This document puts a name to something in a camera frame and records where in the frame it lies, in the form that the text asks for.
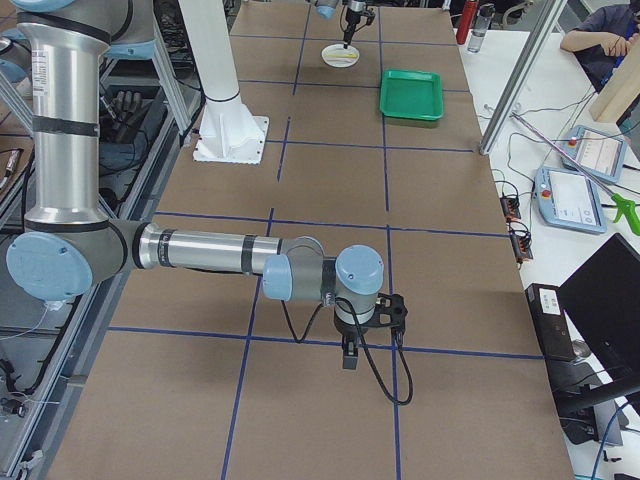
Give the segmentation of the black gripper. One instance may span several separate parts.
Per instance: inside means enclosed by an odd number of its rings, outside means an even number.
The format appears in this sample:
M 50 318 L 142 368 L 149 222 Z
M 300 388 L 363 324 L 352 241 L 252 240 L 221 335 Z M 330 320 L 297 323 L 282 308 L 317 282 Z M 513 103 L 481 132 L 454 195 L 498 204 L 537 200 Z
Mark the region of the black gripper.
M 374 21 L 374 10 L 365 9 L 359 12 L 348 9 L 345 14 L 346 25 L 341 26 L 343 34 L 343 47 L 348 48 L 351 45 L 352 33 L 356 33 Z
M 342 368 L 355 370 L 358 364 L 358 346 L 364 344 L 362 337 L 369 330 L 389 328 L 390 324 L 383 324 L 379 314 L 374 314 L 368 321 L 358 325 L 353 321 L 344 321 L 335 314 L 334 326 L 341 334 Z

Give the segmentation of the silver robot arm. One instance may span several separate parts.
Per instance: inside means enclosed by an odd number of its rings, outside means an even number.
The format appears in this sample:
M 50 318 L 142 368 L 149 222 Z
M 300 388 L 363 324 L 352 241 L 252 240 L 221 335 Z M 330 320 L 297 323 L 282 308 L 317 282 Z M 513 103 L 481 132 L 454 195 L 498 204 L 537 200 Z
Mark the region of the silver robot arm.
M 331 19 L 336 13 L 339 5 L 343 7 L 341 17 L 346 21 L 346 25 L 341 27 L 343 32 L 343 47 L 351 45 L 353 37 L 362 28 L 370 26 L 375 20 L 374 10 L 367 6 L 365 1 L 348 0 L 314 0 L 309 1 L 316 13 L 324 19 Z
M 383 313 L 384 264 L 364 245 L 329 257 L 310 237 L 281 239 L 163 229 L 112 219 L 99 197 L 99 64 L 149 58 L 149 1 L 20 1 L 31 47 L 36 200 L 9 246 L 10 275 L 29 295 L 62 301 L 124 271 L 157 266 L 258 275 L 266 297 L 332 306 L 343 365 L 368 351 Z

